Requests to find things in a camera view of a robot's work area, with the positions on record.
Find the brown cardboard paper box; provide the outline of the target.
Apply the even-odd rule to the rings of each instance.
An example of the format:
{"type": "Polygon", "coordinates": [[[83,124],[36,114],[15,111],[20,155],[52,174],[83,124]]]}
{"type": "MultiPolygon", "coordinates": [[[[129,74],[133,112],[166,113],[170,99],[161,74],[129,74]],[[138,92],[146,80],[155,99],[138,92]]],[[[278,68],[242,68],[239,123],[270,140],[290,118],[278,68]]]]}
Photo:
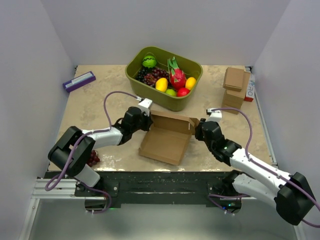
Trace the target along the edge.
{"type": "Polygon", "coordinates": [[[138,149],[139,155],[178,166],[200,120],[156,110],[151,111],[151,120],[153,123],[138,149]]]}

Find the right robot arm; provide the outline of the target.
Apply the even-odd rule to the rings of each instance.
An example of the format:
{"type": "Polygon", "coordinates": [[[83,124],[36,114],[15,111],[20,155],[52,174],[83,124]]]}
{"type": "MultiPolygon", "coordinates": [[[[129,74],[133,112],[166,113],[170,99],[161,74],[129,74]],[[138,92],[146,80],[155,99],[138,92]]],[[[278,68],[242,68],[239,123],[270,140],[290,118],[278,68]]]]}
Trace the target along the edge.
{"type": "Polygon", "coordinates": [[[225,138],[220,125],[202,118],[195,137],[203,141],[216,160],[237,170],[223,183],[230,197],[253,197],[273,207],[287,223],[297,226],[319,203],[307,178],[296,172],[282,171],[254,157],[248,149],[225,138]]]}

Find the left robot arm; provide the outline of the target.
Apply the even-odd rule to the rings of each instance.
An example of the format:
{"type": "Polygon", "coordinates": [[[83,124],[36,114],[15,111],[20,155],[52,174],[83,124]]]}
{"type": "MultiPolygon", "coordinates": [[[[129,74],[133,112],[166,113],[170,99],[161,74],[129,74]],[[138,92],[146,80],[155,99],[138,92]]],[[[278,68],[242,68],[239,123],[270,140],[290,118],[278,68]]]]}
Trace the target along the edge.
{"type": "Polygon", "coordinates": [[[123,145],[136,131],[148,131],[152,123],[148,108],[131,106],[123,118],[108,128],[84,131],[76,126],[69,127],[48,153],[48,159],[61,169],[61,173],[47,183],[45,190],[52,190],[68,175],[85,184],[86,191],[92,196],[99,196],[104,184],[100,181],[101,176],[87,164],[92,151],[123,145]]]}

